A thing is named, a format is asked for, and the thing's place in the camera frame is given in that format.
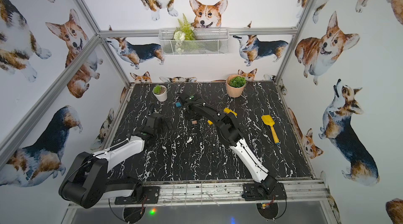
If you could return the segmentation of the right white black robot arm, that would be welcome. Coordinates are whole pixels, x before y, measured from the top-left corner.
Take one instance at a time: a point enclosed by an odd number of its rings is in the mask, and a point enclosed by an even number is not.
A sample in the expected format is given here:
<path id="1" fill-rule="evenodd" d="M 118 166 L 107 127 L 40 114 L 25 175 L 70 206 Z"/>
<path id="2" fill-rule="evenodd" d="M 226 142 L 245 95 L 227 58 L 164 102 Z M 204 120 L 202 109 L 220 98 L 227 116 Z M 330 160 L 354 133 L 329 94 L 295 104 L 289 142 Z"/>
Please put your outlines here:
<path id="1" fill-rule="evenodd" d="M 233 113 L 219 112 L 206 103 L 202 97 L 178 93 L 178 100 L 191 116 L 204 117 L 215 125 L 218 139 L 229 147 L 243 162 L 255 182 L 254 189 L 243 193 L 247 201 L 268 199 L 275 189 L 277 180 L 269 174 L 268 169 L 257 159 L 240 129 L 239 121 Z"/>

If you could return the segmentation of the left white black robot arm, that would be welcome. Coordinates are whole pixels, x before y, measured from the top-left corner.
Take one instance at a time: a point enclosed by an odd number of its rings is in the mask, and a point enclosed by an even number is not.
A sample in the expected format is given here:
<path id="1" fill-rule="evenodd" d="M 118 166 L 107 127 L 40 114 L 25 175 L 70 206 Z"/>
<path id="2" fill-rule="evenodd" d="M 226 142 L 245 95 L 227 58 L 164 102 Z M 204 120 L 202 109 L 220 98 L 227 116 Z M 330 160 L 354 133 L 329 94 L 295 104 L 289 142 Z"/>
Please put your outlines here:
<path id="1" fill-rule="evenodd" d="M 108 174 L 118 164 L 154 144 L 164 130 L 172 128 L 169 119 L 149 111 L 143 125 L 124 141 L 94 153 L 78 154 L 59 188 L 59 195 L 86 209 L 110 198 L 144 202 L 147 196 L 140 180 L 130 176 L 111 179 Z"/>

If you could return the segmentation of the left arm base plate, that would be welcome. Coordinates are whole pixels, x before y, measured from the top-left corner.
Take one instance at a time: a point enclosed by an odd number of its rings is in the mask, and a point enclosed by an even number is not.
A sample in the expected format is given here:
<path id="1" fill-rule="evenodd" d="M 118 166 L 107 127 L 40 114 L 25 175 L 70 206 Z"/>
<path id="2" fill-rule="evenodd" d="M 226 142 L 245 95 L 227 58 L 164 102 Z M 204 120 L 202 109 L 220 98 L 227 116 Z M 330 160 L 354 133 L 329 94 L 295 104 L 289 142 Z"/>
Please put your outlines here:
<path id="1" fill-rule="evenodd" d="M 161 188 L 159 186 L 146 186 L 141 189 L 135 189 L 127 197 L 117 197 L 115 205 L 133 205 L 133 204 L 157 204 Z"/>

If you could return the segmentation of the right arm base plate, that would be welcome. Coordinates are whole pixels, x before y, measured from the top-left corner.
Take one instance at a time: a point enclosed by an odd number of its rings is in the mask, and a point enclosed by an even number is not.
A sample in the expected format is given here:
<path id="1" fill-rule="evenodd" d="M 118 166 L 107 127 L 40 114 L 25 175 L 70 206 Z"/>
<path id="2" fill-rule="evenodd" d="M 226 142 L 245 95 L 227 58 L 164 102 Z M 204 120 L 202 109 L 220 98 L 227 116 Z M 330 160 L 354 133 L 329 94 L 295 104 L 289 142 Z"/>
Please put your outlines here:
<path id="1" fill-rule="evenodd" d="M 258 183 L 243 184 L 242 188 L 241 197 L 245 201 L 286 200 L 288 198 L 282 183 L 277 183 L 272 191 L 268 191 Z"/>

